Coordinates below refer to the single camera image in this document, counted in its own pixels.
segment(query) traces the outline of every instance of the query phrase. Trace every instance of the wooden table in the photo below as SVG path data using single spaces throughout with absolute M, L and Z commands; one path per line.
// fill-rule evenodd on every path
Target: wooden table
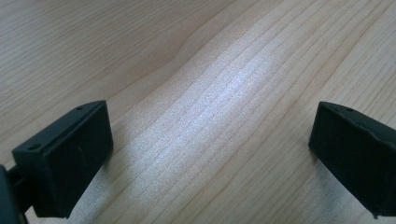
M 396 2 L 0 2 L 0 162 L 107 100 L 114 153 L 69 219 L 378 221 L 309 151 L 319 101 L 396 128 Z

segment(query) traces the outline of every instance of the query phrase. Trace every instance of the screw hole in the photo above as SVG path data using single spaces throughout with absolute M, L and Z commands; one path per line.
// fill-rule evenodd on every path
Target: screw hole
M 40 147 L 41 147 L 40 144 L 34 144 L 34 145 L 29 146 L 27 149 L 29 149 L 29 150 L 35 150 L 35 149 L 38 149 L 38 148 L 40 148 Z

